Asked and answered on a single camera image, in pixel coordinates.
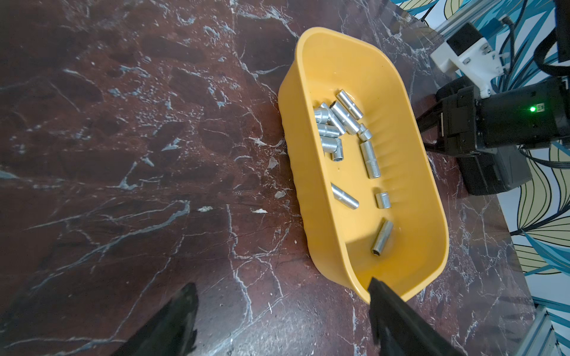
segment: black cable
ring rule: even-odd
[[[554,44],[556,43],[556,29],[554,28],[545,39],[542,40],[536,46],[534,52],[534,61],[541,71],[546,74],[550,74],[555,77],[562,77],[570,75],[570,66],[553,66],[551,64],[546,64],[544,59],[546,54]]]
[[[509,66],[508,66],[508,72],[506,77],[503,80],[503,85],[501,87],[501,91],[507,91],[508,88],[508,81],[511,78],[511,74],[515,68],[515,63],[516,63],[516,53],[515,53],[515,24],[512,22],[510,17],[505,17],[503,18],[503,23],[506,24],[508,26],[508,40],[510,42],[510,60],[509,60]]]
[[[536,163],[540,163],[543,166],[550,167],[550,168],[557,168],[557,169],[570,169],[570,162],[556,162],[556,161],[546,161],[544,159],[535,158],[528,153],[526,153],[523,149],[519,149],[519,152],[525,156],[526,158],[534,161]]]
[[[499,87],[497,87],[497,85],[496,85],[495,83],[493,83],[493,82],[491,82],[491,88],[493,88],[493,91],[494,91],[495,93],[499,93],[499,91],[500,91],[500,90],[499,90]]]
[[[503,91],[508,90],[508,81],[510,80],[510,76],[515,68],[515,64],[516,64],[516,53],[515,53],[515,31],[516,28],[519,26],[520,21],[522,21],[523,19],[523,15],[524,15],[524,11],[527,8],[527,3],[528,0],[524,0],[523,4],[520,7],[520,13],[519,13],[519,17],[516,19],[515,23],[512,23],[512,20],[510,17],[506,16],[505,18],[503,18],[501,20],[501,22],[505,23],[508,25],[509,28],[509,36],[504,40],[503,45],[500,48],[499,54],[502,54],[504,51],[505,46],[507,45],[507,41],[510,40],[511,42],[511,56],[510,56],[510,61],[509,61],[509,69],[508,72],[504,69],[504,75],[501,76],[501,78],[499,79],[499,88],[503,88]],[[503,63],[503,59],[500,58],[500,62],[501,65],[504,66]]]
[[[521,51],[523,51],[527,47],[527,45],[528,45],[528,40],[524,41],[522,46],[520,46],[519,51],[516,54],[515,61],[517,61],[519,59],[519,56],[521,55]],[[523,68],[521,70],[519,70],[519,72],[513,78],[513,82],[510,84],[508,89],[512,89],[514,87],[515,83],[519,82],[520,79],[526,75],[526,72],[528,71],[528,69],[530,68],[530,66],[533,63],[534,62],[532,60],[530,60],[523,66]]]
[[[546,62],[544,62],[545,64],[552,64],[554,62],[556,62],[558,60],[558,58],[553,58],[551,60],[547,60]],[[526,71],[528,70],[528,67],[534,63],[533,61],[528,62],[523,69],[520,70],[519,74],[516,76],[516,80],[513,81],[511,83],[511,85],[509,86],[509,90],[511,89],[517,89],[521,83],[524,83],[526,80],[534,77],[535,75],[537,75],[540,72],[540,69],[533,69],[531,72],[526,73]]]
[[[524,11],[527,9],[528,0],[524,0],[522,6],[520,7],[519,17],[515,21],[515,30],[519,27],[520,21],[523,19]]]

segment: marble countertop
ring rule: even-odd
[[[419,115],[449,81],[433,30],[387,0],[10,0],[0,26],[7,355],[108,355],[190,281],[195,355],[377,353],[368,306],[308,255],[276,93],[323,26],[380,48]],[[429,159],[450,253],[409,304],[510,354],[534,307],[497,198]]]

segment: socket wrench socket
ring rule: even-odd
[[[331,183],[331,186],[332,186],[332,194],[335,196],[336,200],[348,206],[352,210],[358,208],[359,205],[358,200],[352,198],[350,195],[348,195],[347,192],[335,186],[333,183]]]
[[[380,177],[380,167],[378,165],[378,161],[376,160],[376,155],[374,154],[372,143],[370,141],[361,143],[360,150],[362,151],[362,157],[364,157],[364,164],[366,165],[368,178],[374,179]]]
[[[376,194],[376,203],[380,209],[387,209],[391,208],[392,204],[390,204],[390,197],[388,196],[387,191],[383,191],[382,193]]]
[[[372,138],[372,132],[364,126],[364,124],[360,124],[360,130],[358,131],[358,137],[360,141],[366,142]]]
[[[351,116],[351,114],[344,108],[344,106],[335,101],[331,105],[331,111],[339,118],[342,125],[347,129],[347,132],[351,135],[355,135],[360,130],[358,122]]]
[[[380,256],[386,242],[390,238],[390,234],[392,233],[392,229],[394,229],[394,224],[391,221],[384,221],[382,227],[380,228],[380,232],[378,233],[378,237],[376,237],[376,241],[374,241],[374,245],[372,245],[372,253],[376,256]]]
[[[344,128],[339,118],[336,117],[336,115],[331,111],[328,105],[323,102],[320,107],[328,110],[328,123],[339,130],[340,136],[346,134],[347,130]]]
[[[336,139],[332,137],[321,136],[321,146],[326,153],[334,153],[336,151]]]
[[[360,120],[364,117],[362,111],[360,111],[360,109],[356,106],[355,102],[352,101],[350,95],[347,94],[346,91],[341,90],[338,92],[336,98],[339,99],[339,101],[344,105],[348,112],[351,113],[352,117],[357,120]]]
[[[337,138],[338,136],[340,136],[340,131],[335,126],[317,124],[317,129],[319,130],[320,136],[332,137],[332,138]]]
[[[336,138],[336,151],[332,154],[332,160],[335,162],[340,162],[344,159],[344,152],[343,152],[343,142]]]
[[[329,119],[329,110],[318,107],[314,109],[317,124],[326,124]]]

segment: metal socket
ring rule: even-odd
[[[326,124],[329,119],[329,110],[318,107],[315,108],[315,120],[317,124]]]
[[[326,153],[334,153],[336,151],[336,139],[321,136],[321,146]]]
[[[374,241],[374,245],[372,245],[372,253],[376,256],[380,256],[386,242],[390,238],[390,234],[392,233],[392,229],[394,228],[394,224],[391,221],[386,220],[382,227],[380,228],[380,232],[378,233],[378,237],[376,237],[376,241]]]
[[[340,162],[344,159],[344,152],[343,152],[343,142],[336,138],[336,151],[332,154],[332,160],[335,162]]]
[[[339,118],[336,117],[336,115],[331,111],[331,109],[328,107],[328,105],[323,102],[320,107],[328,110],[328,123],[331,124],[332,126],[336,127],[339,130],[340,136],[346,134],[347,130],[340,123]]]
[[[360,111],[360,109],[356,106],[355,102],[352,101],[350,95],[348,95],[346,91],[341,90],[338,92],[336,98],[339,99],[339,101],[344,105],[348,112],[351,113],[352,117],[357,120],[360,120],[364,117],[362,111]]]
[[[340,120],[342,125],[347,129],[347,132],[351,135],[355,135],[360,130],[358,122],[351,116],[351,114],[344,108],[342,104],[335,101],[331,105],[331,111]]]
[[[372,132],[364,126],[364,124],[360,124],[360,130],[358,131],[358,137],[362,142],[366,142],[372,138]]]
[[[378,165],[378,161],[376,160],[376,155],[374,154],[372,143],[370,141],[361,143],[360,150],[362,151],[362,156],[364,157],[364,164],[366,165],[368,178],[374,179],[380,177],[380,167]]]
[[[350,195],[348,195],[347,192],[335,186],[333,183],[331,183],[331,186],[332,186],[332,194],[335,196],[336,200],[348,206],[352,210],[358,208],[359,205],[358,200],[352,198]]]
[[[383,191],[382,193],[376,194],[376,203],[380,209],[387,209],[392,207],[390,204],[390,197],[388,196],[387,191]]]
[[[332,138],[337,138],[338,136],[340,136],[340,131],[334,126],[317,124],[317,129],[319,130],[320,136],[332,137]]]

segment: yellow plastic bin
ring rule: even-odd
[[[344,160],[324,154],[313,114],[344,89],[364,113],[359,122],[382,177],[369,179],[359,138],[341,136]],[[279,89],[285,139],[311,258],[328,279],[370,303],[372,277],[404,301],[443,270],[449,233],[408,94],[394,65],[378,48],[326,28],[305,31]],[[331,183],[360,202],[351,210],[335,200]],[[392,208],[379,209],[375,193],[388,191]],[[380,257],[371,253],[382,218],[394,230]]]

